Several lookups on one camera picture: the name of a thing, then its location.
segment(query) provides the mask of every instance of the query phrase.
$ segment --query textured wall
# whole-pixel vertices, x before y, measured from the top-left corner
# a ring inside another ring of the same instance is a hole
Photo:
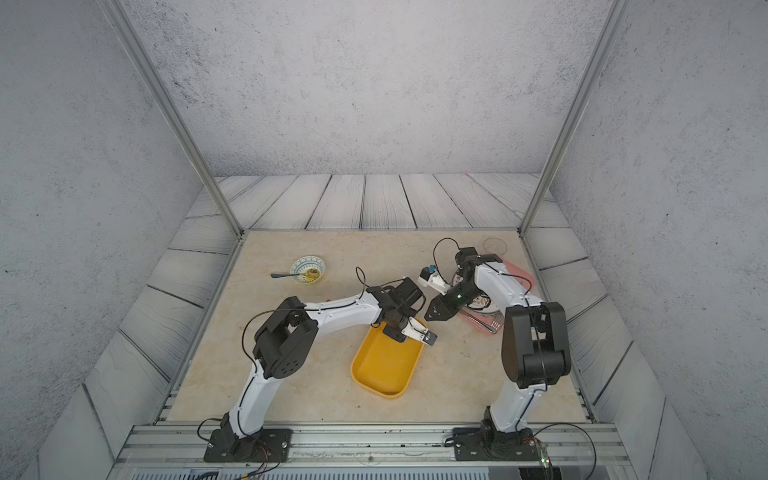
[[[200,181],[93,0],[0,2],[0,65],[0,478],[15,478]]]
[[[768,469],[768,2],[637,2],[554,195],[714,478]]]
[[[216,175],[533,172],[610,0],[124,0]]]

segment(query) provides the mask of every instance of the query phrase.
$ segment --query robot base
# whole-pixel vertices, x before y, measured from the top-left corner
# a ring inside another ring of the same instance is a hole
[[[525,441],[532,436],[531,429],[510,433],[498,431],[486,409],[479,429],[453,429],[454,458],[459,462],[536,462],[541,456],[535,442]]]
[[[261,429],[251,437],[239,439],[232,432],[229,416],[225,415],[221,421],[221,429],[214,430],[210,436],[203,461],[207,463],[285,462],[288,459],[292,433],[291,429]],[[265,450],[269,458],[264,458]]]

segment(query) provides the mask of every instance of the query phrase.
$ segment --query metal rail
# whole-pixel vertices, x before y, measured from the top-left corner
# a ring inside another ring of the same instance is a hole
[[[530,424],[536,431],[547,424]],[[443,446],[452,428],[477,424],[272,424],[293,430],[288,462],[293,467],[340,466],[539,466],[537,462],[457,463],[453,448]],[[610,423],[579,424],[589,433],[599,465],[630,465],[616,428]],[[216,428],[209,422],[200,429],[209,437]],[[159,422],[135,426],[120,451],[114,468],[146,467],[247,467],[247,463],[203,463],[206,443],[197,437],[197,423]],[[556,425],[538,434],[547,445],[552,465],[591,465],[592,447],[574,427]]]
[[[149,88],[152,98],[154,98],[154,101],[160,108],[165,120],[168,122],[168,126],[174,132],[174,135],[176,135],[176,139],[179,140],[179,144],[181,144],[181,147],[184,149],[184,153],[187,155],[187,158],[197,172],[197,175],[200,176],[200,179],[203,181],[203,185],[210,193],[210,197],[214,199],[214,203],[227,221],[227,225],[230,226],[235,237],[240,238],[243,235],[243,228],[232,213],[232,210],[227,203],[227,199],[224,198],[224,195],[221,193],[221,189],[219,188],[216,179],[210,174],[200,149],[197,148],[194,140],[192,140],[187,125],[185,125],[184,121],[181,119],[179,112],[176,110],[174,103],[170,99],[168,91],[160,80],[160,76],[157,74],[157,71],[154,69],[152,62],[147,56],[147,52],[144,50],[144,47],[136,36],[136,31],[131,25],[131,21],[128,20],[128,16],[125,14],[125,10],[123,9],[123,5],[121,5],[120,0],[96,1],[101,7],[104,16],[107,17],[107,20],[112,25],[114,33],[118,36],[123,48],[125,48],[125,52],[128,53],[128,57],[133,62],[134,67],[136,67],[141,79],[144,80],[147,88]]]
[[[544,164],[544,169],[541,171],[541,176],[538,179],[538,184],[536,185],[536,190],[531,198],[531,203],[528,204],[528,209],[526,209],[525,215],[523,216],[523,221],[518,229],[520,237],[524,237],[531,227],[531,223],[536,216],[539,205],[541,205],[541,202],[544,200],[544,196],[554,180],[554,175],[558,172],[560,163],[562,163],[563,157],[565,156],[565,151],[568,149],[568,144],[571,143],[571,138],[576,131],[578,122],[584,114],[584,109],[589,103],[589,94],[592,92],[594,85],[598,82],[600,73],[605,66],[605,62],[611,54],[611,48],[621,30],[621,26],[624,24],[624,20],[627,18],[629,10],[628,5],[629,0],[614,0],[611,9],[608,11],[608,17],[605,19],[603,30],[598,37],[598,43],[594,46],[592,56],[589,58],[587,68],[584,70],[584,74],[581,77],[581,83],[579,84],[574,100],[571,103],[571,108],[565,116],[563,126],[560,128],[560,133],[558,133],[558,137],[554,141],[549,158]]]

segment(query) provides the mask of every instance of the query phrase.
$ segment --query yellow tray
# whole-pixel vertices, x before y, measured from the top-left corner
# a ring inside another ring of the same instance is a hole
[[[396,399],[408,388],[424,344],[411,338],[397,343],[384,334],[384,325],[368,330],[352,361],[352,378],[366,390]]]

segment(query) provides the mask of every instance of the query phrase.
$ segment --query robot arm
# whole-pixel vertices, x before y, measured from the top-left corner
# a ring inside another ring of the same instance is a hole
[[[478,255],[474,247],[464,247],[455,260],[460,281],[454,286],[449,286],[433,266],[422,270],[419,284],[442,294],[432,300],[424,318],[450,319],[482,294],[505,313],[502,365],[508,378],[486,411],[484,422],[492,428],[485,430],[500,438],[510,434],[515,441],[530,436],[528,414],[548,386],[571,371],[564,310],[559,303],[544,302],[531,294],[497,255]],[[537,339],[531,338],[531,328],[536,330]],[[488,444],[498,442],[488,439]]]
[[[286,298],[256,332],[249,378],[235,406],[222,419],[221,430],[212,437],[211,443],[216,439],[219,445],[209,449],[224,448],[233,455],[243,449],[242,441],[247,443],[262,429],[280,383],[301,368],[319,336],[384,322],[383,332],[395,341],[410,337],[433,345],[437,335],[413,318],[418,310],[412,305],[421,298],[421,290],[407,277],[397,287],[372,286],[362,295],[330,302]]]

